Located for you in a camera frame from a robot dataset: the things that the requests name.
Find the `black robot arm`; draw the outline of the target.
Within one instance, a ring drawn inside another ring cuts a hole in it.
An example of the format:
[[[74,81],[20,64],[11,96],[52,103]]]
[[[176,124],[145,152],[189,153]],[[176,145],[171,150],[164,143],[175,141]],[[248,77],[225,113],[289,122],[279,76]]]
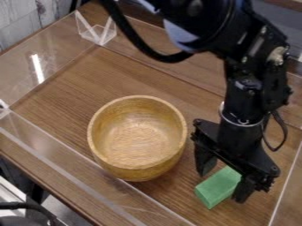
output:
[[[267,120],[287,105],[287,37],[256,14],[249,0],[148,0],[173,44],[185,52],[208,51],[224,60],[225,97],[217,123],[193,121],[196,171],[219,161],[239,174],[237,203],[268,191],[280,169],[264,149]]]

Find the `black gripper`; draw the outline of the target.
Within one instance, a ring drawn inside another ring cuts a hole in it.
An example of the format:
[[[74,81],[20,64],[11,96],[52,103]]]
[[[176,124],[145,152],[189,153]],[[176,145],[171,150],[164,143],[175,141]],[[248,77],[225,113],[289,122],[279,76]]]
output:
[[[265,128],[271,115],[265,114],[251,124],[239,124],[224,117],[217,124],[200,118],[193,120],[191,140],[196,172],[203,177],[216,166],[217,160],[235,170],[240,174],[240,181],[232,199],[240,204],[253,191],[268,192],[280,174],[280,169],[261,146],[265,144],[272,152],[280,148],[271,147],[267,143]]]

